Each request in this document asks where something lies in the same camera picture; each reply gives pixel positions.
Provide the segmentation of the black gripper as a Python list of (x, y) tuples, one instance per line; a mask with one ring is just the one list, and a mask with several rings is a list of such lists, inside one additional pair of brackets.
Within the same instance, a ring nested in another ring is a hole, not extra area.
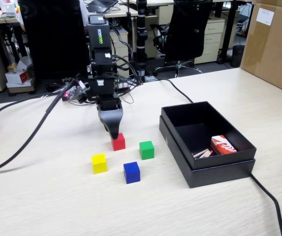
[(102, 97), (97, 100), (98, 116), (105, 130), (113, 140), (119, 136), (119, 126), (123, 117), (121, 101), (118, 97)]

